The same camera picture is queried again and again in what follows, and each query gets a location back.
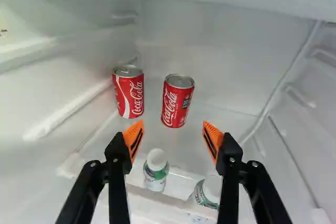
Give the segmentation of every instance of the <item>red soda can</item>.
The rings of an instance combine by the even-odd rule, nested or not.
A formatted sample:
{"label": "red soda can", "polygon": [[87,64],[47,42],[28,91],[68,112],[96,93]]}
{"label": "red soda can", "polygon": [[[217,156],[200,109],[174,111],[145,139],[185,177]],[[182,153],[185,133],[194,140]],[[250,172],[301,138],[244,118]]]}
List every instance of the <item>red soda can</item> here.
{"label": "red soda can", "polygon": [[170,128],[185,124],[195,87],[194,80],[180,74],[168,75],[163,83],[161,121]]}
{"label": "red soda can", "polygon": [[144,109],[143,71],[134,65],[113,70],[112,80],[118,112],[123,118],[137,118]]}

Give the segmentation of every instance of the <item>white bottle cap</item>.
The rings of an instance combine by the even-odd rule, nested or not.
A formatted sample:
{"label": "white bottle cap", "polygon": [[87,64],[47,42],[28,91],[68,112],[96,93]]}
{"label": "white bottle cap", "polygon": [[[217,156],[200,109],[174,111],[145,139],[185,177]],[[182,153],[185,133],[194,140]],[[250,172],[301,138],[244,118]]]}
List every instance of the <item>white bottle cap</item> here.
{"label": "white bottle cap", "polygon": [[166,154],[161,149],[152,149],[147,156],[147,165],[150,170],[162,170],[167,164]]}
{"label": "white bottle cap", "polygon": [[205,178],[203,182],[204,196],[212,203],[218,203],[221,198],[222,177],[211,175]]}

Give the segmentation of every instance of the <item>coca-cola logo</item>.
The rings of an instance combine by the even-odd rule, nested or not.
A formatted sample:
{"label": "coca-cola logo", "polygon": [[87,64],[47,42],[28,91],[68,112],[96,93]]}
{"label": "coca-cola logo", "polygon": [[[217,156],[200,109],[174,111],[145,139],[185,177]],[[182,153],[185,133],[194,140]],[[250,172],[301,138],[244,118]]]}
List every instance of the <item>coca-cola logo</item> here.
{"label": "coca-cola logo", "polygon": [[138,81],[135,85],[132,81],[130,81],[130,94],[131,97],[134,99],[134,106],[135,108],[132,110],[133,114],[140,115],[143,112],[143,104],[142,104],[142,98],[143,98],[143,90],[142,90],[142,81]]}
{"label": "coca-cola logo", "polygon": [[177,101],[177,94],[173,92],[168,92],[167,88],[164,90],[164,112],[163,112],[163,121],[168,125],[171,126],[173,124],[173,117],[176,113],[176,101]]}

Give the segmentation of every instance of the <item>small bottle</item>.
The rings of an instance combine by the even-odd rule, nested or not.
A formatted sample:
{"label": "small bottle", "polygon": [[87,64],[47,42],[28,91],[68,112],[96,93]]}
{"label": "small bottle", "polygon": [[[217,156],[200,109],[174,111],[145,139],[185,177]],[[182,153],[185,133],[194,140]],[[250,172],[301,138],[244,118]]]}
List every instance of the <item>small bottle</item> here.
{"label": "small bottle", "polygon": [[[195,190],[187,200],[188,204],[201,205],[218,210],[221,189],[222,178],[219,176],[208,176],[197,183]],[[190,214],[190,223],[192,224],[203,224],[207,220],[206,217]]]}
{"label": "small bottle", "polygon": [[143,164],[145,187],[151,191],[163,192],[168,173],[169,164],[164,151],[152,149]]}

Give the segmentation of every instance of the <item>bottle label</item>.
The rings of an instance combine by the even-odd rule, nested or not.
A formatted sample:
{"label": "bottle label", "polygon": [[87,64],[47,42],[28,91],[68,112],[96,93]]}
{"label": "bottle label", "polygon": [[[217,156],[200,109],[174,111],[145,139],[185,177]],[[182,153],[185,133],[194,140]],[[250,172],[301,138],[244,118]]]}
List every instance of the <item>bottle label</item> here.
{"label": "bottle label", "polygon": [[162,170],[151,170],[147,161],[143,164],[144,184],[145,187],[151,191],[163,191],[166,185],[166,177],[169,173],[168,162]]}
{"label": "bottle label", "polygon": [[203,180],[200,180],[195,186],[194,197],[198,205],[205,206],[212,209],[218,209],[218,203],[213,203],[206,198],[203,192]]}

